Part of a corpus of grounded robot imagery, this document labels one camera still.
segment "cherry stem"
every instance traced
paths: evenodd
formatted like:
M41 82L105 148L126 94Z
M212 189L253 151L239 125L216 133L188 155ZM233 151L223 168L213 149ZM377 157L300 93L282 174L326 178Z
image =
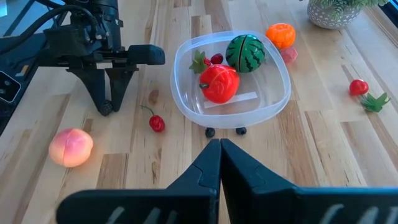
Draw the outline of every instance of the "cherry stem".
M155 116L155 113L152 109L150 109L149 107L144 106L144 105L140 105L140 106L141 106L141 108L147 108L152 113L152 116Z
M199 84L199 88L201 88L201 89L208 88L208 87L209 87L209 84L206 84L206 83Z

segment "wooden table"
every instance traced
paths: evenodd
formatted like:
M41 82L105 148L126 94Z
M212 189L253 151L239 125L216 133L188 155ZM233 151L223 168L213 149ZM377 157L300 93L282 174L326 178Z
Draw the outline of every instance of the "wooden table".
M198 35L264 32L276 22L297 30L288 105L243 137L230 129L216 130L216 138L229 138L297 185L398 185L398 32L378 8L363 11L345 29L325 30L309 22L307 3L296 0L119 0L119 7L124 45L159 45L167 63L140 66L120 112L108 117L98 114L74 75L40 68L0 137L1 223L53 223L57 204L83 189L168 186L208 142L205 129L172 99L177 48ZM374 95L386 91L391 102L378 114L365 113L347 92L354 78L366 80ZM139 105L155 109L166 132L154 133L150 114ZM47 156L54 134L69 127L83 128L95 142L88 162L74 169ZM220 219L228 222L223 200Z

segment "plastic bowl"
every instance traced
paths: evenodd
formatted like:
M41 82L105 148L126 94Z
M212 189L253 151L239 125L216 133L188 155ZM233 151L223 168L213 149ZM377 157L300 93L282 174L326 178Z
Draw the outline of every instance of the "plastic bowl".
M229 42L242 34L255 35L264 43L268 51L266 62L251 73L240 74L238 92L231 100L221 105L209 102L199 88L200 75L189 69L193 55L199 50L205 51L208 58L217 53L225 58ZM270 119L285 107L291 93L289 74L276 47L265 35L248 30L219 32L186 41L175 55L170 86L184 116L209 128L241 128Z

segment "toy watermelon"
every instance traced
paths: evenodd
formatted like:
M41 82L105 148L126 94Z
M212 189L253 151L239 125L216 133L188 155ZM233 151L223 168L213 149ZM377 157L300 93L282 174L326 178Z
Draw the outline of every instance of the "toy watermelon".
M252 72L264 61L266 49L256 36L239 35L228 44L225 59L237 72Z

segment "toy peach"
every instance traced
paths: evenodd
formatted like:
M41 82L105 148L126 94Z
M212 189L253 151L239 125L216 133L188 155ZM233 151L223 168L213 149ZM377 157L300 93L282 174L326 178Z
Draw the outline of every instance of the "toy peach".
M289 47L280 51L286 65L293 63L297 58L297 51L294 47Z
M49 156L64 167L76 167L90 156L93 139L83 130L68 128L55 135L50 143Z
M296 31L290 24L278 23L268 28L266 36L278 49L282 50L294 44Z

